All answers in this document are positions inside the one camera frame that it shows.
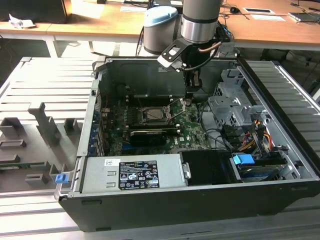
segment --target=warning label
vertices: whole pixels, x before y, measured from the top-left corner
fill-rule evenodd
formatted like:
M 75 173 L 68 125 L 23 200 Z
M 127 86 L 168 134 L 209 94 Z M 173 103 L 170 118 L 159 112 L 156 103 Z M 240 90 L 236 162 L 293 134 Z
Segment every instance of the warning label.
M 120 162 L 119 189 L 159 188 L 157 161 Z

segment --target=motherboard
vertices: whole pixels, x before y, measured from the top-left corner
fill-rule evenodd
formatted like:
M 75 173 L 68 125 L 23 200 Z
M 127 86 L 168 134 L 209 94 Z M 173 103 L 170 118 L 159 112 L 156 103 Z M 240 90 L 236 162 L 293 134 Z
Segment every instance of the motherboard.
M 177 154 L 210 149 L 198 123 L 197 105 L 190 103 L 186 106 L 183 101 L 179 98 L 170 106 L 148 107 L 128 105 L 125 100 L 110 104 L 105 128 L 109 146 L 106 155 Z M 153 134 L 152 143 L 145 141 L 148 134 Z

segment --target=floor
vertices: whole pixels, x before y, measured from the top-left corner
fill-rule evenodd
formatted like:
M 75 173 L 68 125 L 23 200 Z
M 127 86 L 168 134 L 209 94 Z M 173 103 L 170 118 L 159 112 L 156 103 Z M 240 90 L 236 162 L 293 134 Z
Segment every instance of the floor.
M 108 56 L 134 56 L 136 51 L 135 43 L 94 42 L 93 46 L 96 52 Z M 90 53 L 89 44 L 86 41 L 59 41 L 58 48 L 62 53 L 61 57 L 64 58 L 93 58 L 95 56 Z M 247 60 L 260 60 L 263 51 L 257 48 L 240 48 L 239 50 L 241 56 Z M 276 50 L 272 52 L 273 56 L 277 54 L 279 52 Z M 147 56 L 148 54 L 142 50 L 140 55 Z M 48 58 L 49 56 L 46 43 L 42 40 L 0 39 L 0 85 L 7 79 L 22 57 Z M 320 82 L 320 64 L 309 75 L 318 61 L 320 61 L 320 52 L 290 51 L 286 60 L 281 64 L 308 90 L 313 81 L 318 79 Z

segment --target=wooden desk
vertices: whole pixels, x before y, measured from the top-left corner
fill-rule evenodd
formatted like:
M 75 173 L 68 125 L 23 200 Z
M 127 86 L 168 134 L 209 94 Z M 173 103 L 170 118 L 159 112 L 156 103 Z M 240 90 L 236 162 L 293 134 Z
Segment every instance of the wooden desk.
M 320 25 L 316 23 L 297 23 L 289 12 L 302 13 L 302 10 L 291 6 L 289 0 L 228 0 L 236 5 L 243 14 L 243 8 L 271 9 L 273 15 L 282 16 L 285 21 L 255 20 L 251 15 L 230 15 L 226 20 L 228 29 L 233 33 L 236 46 L 245 48 L 320 50 Z M 320 3 L 300 1 L 300 6 L 308 11 L 309 7 L 320 9 Z M 222 7 L 220 12 L 229 14 L 230 6 Z
M 143 12 L 122 12 L 122 4 L 72 1 L 68 24 L 51 24 L 48 35 L 136 38 L 143 27 Z
M 228 29 L 234 35 L 236 47 L 269 48 L 320 51 L 320 25 L 296 23 L 289 12 L 302 12 L 291 6 L 290 0 L 228 0 L 243 9 L 271 9 L 285 21 L 255 20 L 250 15 L 230 15 L 226 20 Z M 230 14 L 230 6 L 221 7 L 220 12 Z M 300 5 L 320 8 L 316 2 L 300 1 Z M 72 17 L 68 24 L 37 23 L 38 28 L 14 29 L 6 22 L 0 22 L 0 34 L 4 38 L 40 39 L 46 41 L 50 55 L 57 57 L 55 41 L 92 41 L 136 43 L 143 26 L 144 13 L 121 12 L 122 4 L 110 2 L 96 4 L 95 0 L 72 0 Z

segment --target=blue latch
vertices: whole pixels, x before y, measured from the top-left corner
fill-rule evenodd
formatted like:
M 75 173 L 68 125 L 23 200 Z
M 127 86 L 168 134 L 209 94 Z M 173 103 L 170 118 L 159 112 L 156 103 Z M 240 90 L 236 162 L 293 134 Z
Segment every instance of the blue latch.
M 61 173 L 55 177 L 56 184 L 67 184 L 69 183 L 69 173 Z
M 233 161 L 238 164 L 255 164 L 255 160 L 251 154 L 237 154 L 233 157 Z

